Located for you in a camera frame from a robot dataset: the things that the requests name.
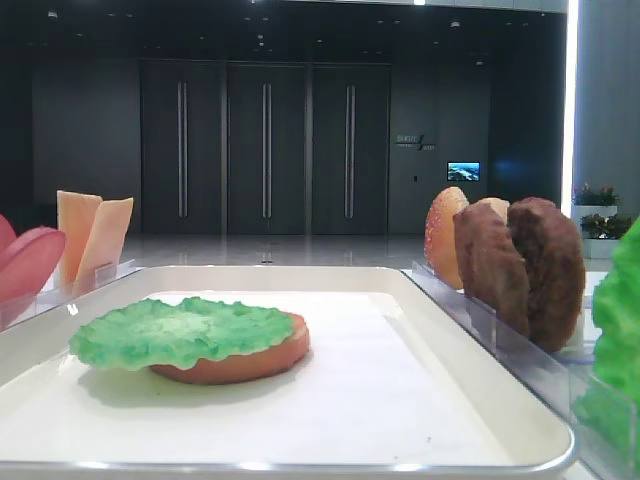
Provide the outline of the red tomato slice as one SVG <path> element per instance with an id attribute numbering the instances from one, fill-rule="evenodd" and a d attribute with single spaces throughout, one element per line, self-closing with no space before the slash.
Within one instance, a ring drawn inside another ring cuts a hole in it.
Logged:
<path id="1" fill-rule="evenodd" d="M 1 252 L 1 302 L 37 294 L 65 249 L 66 236 L 50 227 L 32 228 Z"/>
<path id="2" fill-rule="evenodd" d="M 15 241 L 17 240 L 16 233 L 10 224 L 10 222 L 0 215 L 0 265 L 4 266 L 15 255 Z"/>

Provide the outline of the front brown meat patty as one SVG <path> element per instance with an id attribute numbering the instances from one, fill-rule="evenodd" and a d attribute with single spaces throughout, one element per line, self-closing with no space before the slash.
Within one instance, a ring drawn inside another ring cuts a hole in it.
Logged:
<path id="1" fill-rule="evenodd" d="M 454 215 L 458 271 L 467 297 L 492 307 L 499 320 L 527 337 L 529 280 L 506 224 L 507 206 L 482 199 Z"/>

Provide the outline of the brown meat patty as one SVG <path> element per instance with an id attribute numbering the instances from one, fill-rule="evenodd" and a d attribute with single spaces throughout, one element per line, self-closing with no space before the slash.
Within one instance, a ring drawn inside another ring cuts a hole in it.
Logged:
<path id="1" fill-rule="evenodd" d="M 458 271 L 467 297 L 492 307 L 499 320 L 527 337 L 529 280 L 506 224 L 507 206 L 482 199 L 454 215 Z"/>
<path id="2" fill-rule="evenodd" d="M 547 199 L 527 197 L 508 208 L 508 227 L 529 279 L 529 339 L 548 353 L 566 346 L 586 284 L 576 224 Z"/>

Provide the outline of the green lettuce leaf on bun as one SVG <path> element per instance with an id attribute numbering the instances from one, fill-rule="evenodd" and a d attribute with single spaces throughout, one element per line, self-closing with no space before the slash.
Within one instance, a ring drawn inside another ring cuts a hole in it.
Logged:
<path id="1" fill-rule="evenodd" d="M 188 297 L 176 305 L 145 299 L 109 311 L 80 327 L 70 353 L 95 368 L 129 371 L 152 365 L 190 369 L 281 344 L 294 320 L 276 308 Z"/>

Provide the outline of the right cheese slice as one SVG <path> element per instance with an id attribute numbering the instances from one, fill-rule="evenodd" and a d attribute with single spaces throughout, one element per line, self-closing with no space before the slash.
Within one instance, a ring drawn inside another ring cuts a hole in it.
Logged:
<path id="1" fill-rule="evenodd" d="M 133 205 L 134 199 L 129 197 L 106 200 L 98 206 L 73 285 L 74 296 L 86 293 L 102 270 L 119 264 Z"/>

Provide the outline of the cheese slice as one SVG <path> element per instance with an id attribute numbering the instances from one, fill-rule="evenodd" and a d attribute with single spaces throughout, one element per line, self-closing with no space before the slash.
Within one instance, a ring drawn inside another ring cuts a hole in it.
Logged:
<path id="1" fill-rule="evenodd" d="M 73 285 L 74 296 L 86 293 L 102 270 L 119 264 L 133 205 L 134 199 L 129 197 L 106 200 L 98 206 Z"/>
<path id="2" fill-rule="evenodd" d="M 103 199 L 98 195 L 63 190 L 56 194 L 58 229 L 66 238 L 59 265 L 59 282 L 69 285 L 76 279 L 96 211 Z"/>

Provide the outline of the rear brown meat patty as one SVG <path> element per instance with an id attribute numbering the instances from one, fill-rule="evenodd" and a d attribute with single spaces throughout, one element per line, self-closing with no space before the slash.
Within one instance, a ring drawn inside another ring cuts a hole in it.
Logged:
<path id="1" fill-rule="evenodd" d="M 529 339 L 548 353 L 566 346 L 586 284 L 576 224 L 547 199 L 527 197 L 508 208 L 508 227 L 529 279 Z"/>

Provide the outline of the green lettuce leaf in rack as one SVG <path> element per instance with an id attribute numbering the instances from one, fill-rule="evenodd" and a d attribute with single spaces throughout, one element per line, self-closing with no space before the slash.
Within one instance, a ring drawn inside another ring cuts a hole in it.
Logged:
<path id="1" fill-rule="evenodd" d="M 639 408 L 639 226 L 622 237 L 613 267 L 594 288 L 592 319 L 597 380 L 576 402 L 576 415 L 617 446 L 628 446 Z"/>

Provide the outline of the sesame top bun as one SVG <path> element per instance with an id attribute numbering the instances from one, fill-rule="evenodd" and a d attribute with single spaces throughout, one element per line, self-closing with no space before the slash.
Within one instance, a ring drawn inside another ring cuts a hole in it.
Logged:
<path id="1" fill-rule="evenodd" d="M 469 202 L 456 186 L 442 190 L 433 200 L 425 223 L 425 257 L 441 280 L 458 290 L 463 287 L 459 276 L 455 247 L 454 215 Z"/>

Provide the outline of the white rectangular tray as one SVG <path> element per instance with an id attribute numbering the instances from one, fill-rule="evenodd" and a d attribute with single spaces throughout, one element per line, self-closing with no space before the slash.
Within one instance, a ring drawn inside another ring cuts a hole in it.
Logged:
<path id="1" fill-rule="evenodd" d="M 311 351 L 226 386 L 68 352 L 112 309 L 193 295 L 298 313 Z M 558 479 L 575 457 L 571 427 L 393 269 L 147 268 L 1 335 L 5 479 Z"/>

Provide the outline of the bottom bun slice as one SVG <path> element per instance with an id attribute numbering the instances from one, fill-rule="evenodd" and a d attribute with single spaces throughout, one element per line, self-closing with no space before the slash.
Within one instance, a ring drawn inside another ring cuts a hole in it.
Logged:
<path id="1" fill-rule="evenodd" d="M 192 385 L 237 384 L 272 377 L 292 369 L 310 350 L 310 334 L 303 316 L 288 313 L 294 332 L 279 345 L 249 354 L 232 355 L 224 360 L 200 359 L 189 369 L 172 365 L 152 365 L 155 374 Z"/>

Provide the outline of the potted flower planter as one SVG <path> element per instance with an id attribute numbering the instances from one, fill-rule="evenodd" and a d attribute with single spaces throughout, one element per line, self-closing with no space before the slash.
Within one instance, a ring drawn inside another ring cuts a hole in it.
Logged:
<path id="1" fill-rule="evenodd" d="M 592 189 L 587 183 L 573 191 L 571 219 L 582 236 L 586 259 L 610 259 L 632 218 L 618 212 L 619 195 L 611 185 Z"/>

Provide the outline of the clear acrylic left rack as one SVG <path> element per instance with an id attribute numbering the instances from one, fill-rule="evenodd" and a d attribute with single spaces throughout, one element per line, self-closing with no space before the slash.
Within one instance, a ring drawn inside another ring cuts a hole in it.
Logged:
<path id="1" fill-rule="evenodd" d="M 140 270 L 136 260 L 119 265 L 111 264 L 98 268 L 93 274 L 80 279 L 78 290 L 75 284 L 45 288 L 37 294 L 27 294 L 1 304 L 1 330 L 29 320 L 40 313 L 63 304 L 72 303 L 81 295 L 91 293 Z"/>

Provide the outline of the clear acrylic right rack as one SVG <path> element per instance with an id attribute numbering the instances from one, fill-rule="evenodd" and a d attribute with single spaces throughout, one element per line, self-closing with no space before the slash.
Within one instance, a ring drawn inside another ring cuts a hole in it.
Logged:
<path id="1" fill-rule="evenodd" d="M 574 427 L 579 459 L 599 479 L 639 477 L 639 409 L 593 373 L 592 341 L 547 354 L 415 261 L 410 277 L 502 366 Z"/>

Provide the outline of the small wall screen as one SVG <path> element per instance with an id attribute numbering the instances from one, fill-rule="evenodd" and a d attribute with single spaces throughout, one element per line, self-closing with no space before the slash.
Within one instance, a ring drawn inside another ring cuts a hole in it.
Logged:
<path id="1" fill-rule="evenodd" d="M 480 164 L 478 162 L 448 162 L 447 180 L 451 182 L 478 182 Z"/>

